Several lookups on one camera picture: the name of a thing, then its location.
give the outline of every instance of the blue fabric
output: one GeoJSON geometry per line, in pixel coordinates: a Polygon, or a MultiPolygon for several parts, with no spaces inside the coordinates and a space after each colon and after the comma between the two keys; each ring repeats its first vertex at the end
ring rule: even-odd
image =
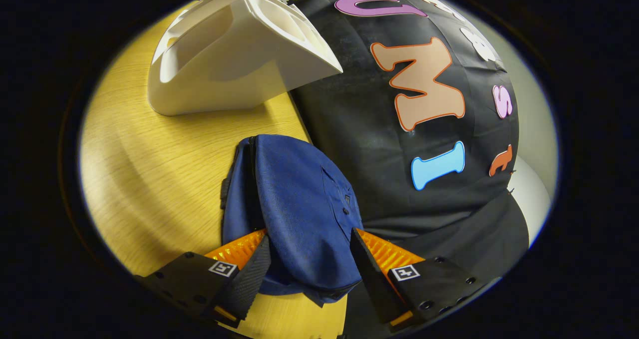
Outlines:
{"type": "Polygon", "coordinates": [[[360,281],[349,250],[350,232],[362,228],[357,199],[340,170],[314,146],[287,136],[255,140],[255,177],[249,140],[240,142],[230,178],[222,243],[267,228],[272,264],[260,293],[304,292],[334,303],[360,281]]]}

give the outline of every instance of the orange gripper pad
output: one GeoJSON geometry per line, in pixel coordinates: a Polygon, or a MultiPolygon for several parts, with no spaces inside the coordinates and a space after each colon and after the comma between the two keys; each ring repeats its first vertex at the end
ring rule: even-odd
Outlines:
{"type": "Polygon", "coordinates": [[[418,257],[400,246],[396,246],[359,228],[356,229],[391,286],[392,283],[388,279],[388,271],[390,269],[408,266],[408,264],[415,264],[424,260],[422,257],[418,257]]]}
{"type": "Polygon", "coordinates": [[[217,248],[205,257],[235,264],[242,270],[266,233],[265,228],[257,230],[217,248]]]}

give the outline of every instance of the orange letter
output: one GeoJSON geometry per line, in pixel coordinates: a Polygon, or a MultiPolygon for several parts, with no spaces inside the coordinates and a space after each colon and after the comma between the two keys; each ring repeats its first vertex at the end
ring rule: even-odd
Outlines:
{"type": "Polygon", "coordinates": [[[419,96],[400,93],[395,97],[397,117],[406,132],[415,129],[415,125],[434,118],[464,116],[466,105],[461,91],[435,80],[452,64],[450,53],[440,39],[432,37],[430,43],[396,47],[373,43],[370,45],[370,52],[377,65],[385,71],[393,71],[397,63],[412,62],[389,82],[394,88],[424,93],[419,96]]]}

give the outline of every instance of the light wood surface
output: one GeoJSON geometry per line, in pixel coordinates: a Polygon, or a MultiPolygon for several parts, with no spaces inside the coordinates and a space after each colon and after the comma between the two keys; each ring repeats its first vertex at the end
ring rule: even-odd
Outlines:
{"type": "MultiPolygon", "coordinates": [[[[114,255],[146,276],[185,251],[221,245],[220,187],[235,146],[256,134],[308,141],[287,94],[246,111],[167,117],[149,107],[155,47],[182,9],[155,23],[118,55],[94,92],[80,141],[87,206],[114,255]]],[[[237,332],[261,339],[334,339],[346,297],[320,309],[302,294],[258,294],[237,332]]]]}

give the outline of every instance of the white plastic holder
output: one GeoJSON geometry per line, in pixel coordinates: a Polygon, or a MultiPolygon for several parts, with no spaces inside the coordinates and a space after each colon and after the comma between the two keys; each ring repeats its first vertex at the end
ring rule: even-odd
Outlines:
{"type": "Polygon", "coordinates": [[[248,109],[342,72],[299,9],[279,0],[201,0],[160,39],[148,100],[166,116],[248,109]]]}

